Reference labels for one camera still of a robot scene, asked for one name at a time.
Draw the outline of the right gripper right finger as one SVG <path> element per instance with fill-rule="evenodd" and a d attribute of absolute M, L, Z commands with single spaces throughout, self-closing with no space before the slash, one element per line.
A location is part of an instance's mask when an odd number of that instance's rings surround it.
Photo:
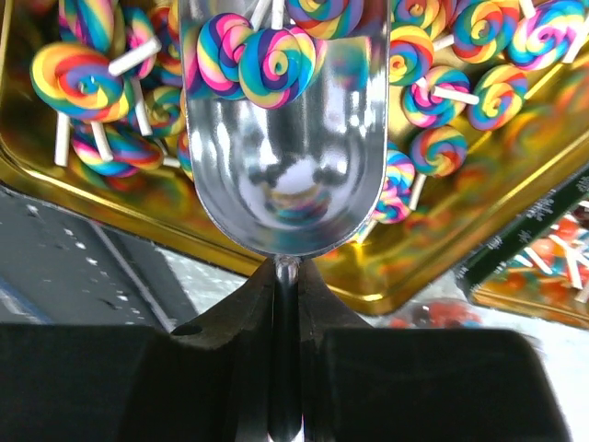
<path fill-rule="evenodd" d="M 375 328 L 300 268 L 307 441 L 567 441 L 537 352 L 506 329 Z"/>

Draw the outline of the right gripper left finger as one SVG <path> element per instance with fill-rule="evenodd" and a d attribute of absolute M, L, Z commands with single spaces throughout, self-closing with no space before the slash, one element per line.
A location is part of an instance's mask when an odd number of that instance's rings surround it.
<path fill-rule="evenodd" d="M 273 267 L 171 333 L 1 328 L 5 441 L 264 441 Z"/>

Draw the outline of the metal candy scoop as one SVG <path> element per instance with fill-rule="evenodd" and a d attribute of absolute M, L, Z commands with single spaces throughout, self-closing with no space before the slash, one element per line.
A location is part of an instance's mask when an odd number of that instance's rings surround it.
<path fill-rule="evenodd" d="M 188 102 L 196 192 L 222 233 L 268 258 L 277 331 L 298 326 L 300 267 L 350 239 L 381 192 L 388 8 L 369 2 L 369 23 L 328 42 L 316 81 L 289 104 Z"/>

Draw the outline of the clear plastic cup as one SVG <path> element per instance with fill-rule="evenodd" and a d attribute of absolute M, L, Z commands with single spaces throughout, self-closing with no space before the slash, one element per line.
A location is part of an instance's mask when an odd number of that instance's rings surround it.
<path fill-rule="evenodd" d="M 389 326 L 399 329 L 478 328 L 480 316 L 461 300 L 441 298 L 411 302 L 397 312 Z"/>

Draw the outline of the tin of round lollipops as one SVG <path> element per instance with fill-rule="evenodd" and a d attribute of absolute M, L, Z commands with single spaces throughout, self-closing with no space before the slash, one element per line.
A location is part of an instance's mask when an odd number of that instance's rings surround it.
<path fill-rule="evenodd" d="M 588 328 L 588 168 L 548 191 L 455 269 L 481 307 Z"/>

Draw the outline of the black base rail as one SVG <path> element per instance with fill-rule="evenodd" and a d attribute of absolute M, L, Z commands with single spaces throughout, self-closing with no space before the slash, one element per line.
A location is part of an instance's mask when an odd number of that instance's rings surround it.
<path fill-rule="evenodd" d="M 196 314 L 153 242 L 1 190 L 3 322 L 170 332 Z"/>

